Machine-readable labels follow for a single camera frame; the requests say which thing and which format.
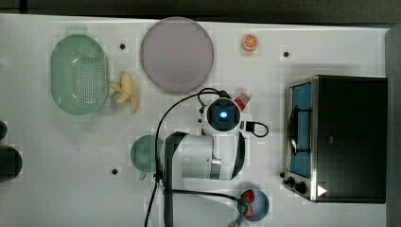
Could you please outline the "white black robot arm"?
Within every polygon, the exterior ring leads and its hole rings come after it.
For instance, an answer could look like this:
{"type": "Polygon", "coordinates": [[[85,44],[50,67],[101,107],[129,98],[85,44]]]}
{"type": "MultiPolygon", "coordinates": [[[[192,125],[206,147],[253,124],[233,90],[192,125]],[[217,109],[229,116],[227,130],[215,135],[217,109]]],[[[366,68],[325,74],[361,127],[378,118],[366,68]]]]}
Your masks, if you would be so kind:
{"type": "Polygon", "coordinates": [[[170,134],[162,155],[165,227],[178,227],[174,219],[175,194],[186,194],[185,178],[230,181],[242,170],[246,141],[253,131],[253,117],[244,113],[246,103],[220,97],[201,114],[202,134],[170,134]]]}

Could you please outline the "black robot base cylinder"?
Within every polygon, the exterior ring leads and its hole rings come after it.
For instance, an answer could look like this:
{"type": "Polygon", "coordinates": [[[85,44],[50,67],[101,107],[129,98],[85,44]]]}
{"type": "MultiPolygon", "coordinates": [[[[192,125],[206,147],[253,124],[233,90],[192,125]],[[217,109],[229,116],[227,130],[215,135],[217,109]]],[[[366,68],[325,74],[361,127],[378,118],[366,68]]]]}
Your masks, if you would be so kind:
{"type": "Polygon", "coordinates": [[[0,121],[0,140],[4,139],[8,133],[8,127],[5,122],[0,121]]]}

